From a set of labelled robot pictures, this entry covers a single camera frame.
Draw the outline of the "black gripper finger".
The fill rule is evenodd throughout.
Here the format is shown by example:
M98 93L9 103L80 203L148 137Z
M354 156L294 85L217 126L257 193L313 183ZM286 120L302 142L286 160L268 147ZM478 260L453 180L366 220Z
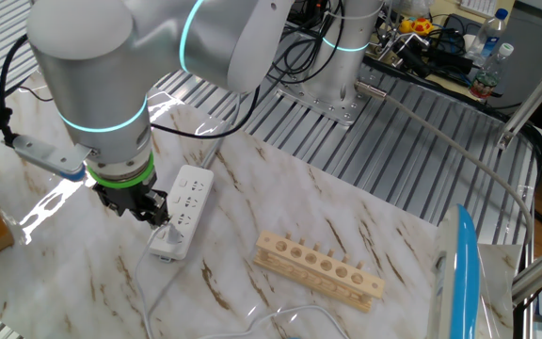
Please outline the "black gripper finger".
M169 221L167 209L167 193L165 191L153 190L154 212L151 219L153 228L161 227Z
M136 208L132 208L130 210L131 214L138 220L138 221L144 221L149 224L157 224L157 212L158 209L156 207L151 206L138 206Z

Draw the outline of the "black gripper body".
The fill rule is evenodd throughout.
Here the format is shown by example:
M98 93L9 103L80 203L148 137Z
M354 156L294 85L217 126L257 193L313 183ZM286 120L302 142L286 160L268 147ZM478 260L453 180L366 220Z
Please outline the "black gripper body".
M96 184L92 189L97 193L105 207L121 217L125 211L130 212L132 208L138 206L154 207L153 194L151 192L156 190L153 188L156 180L156 173L152 172L148 177L133 186L111 188L102 184Z

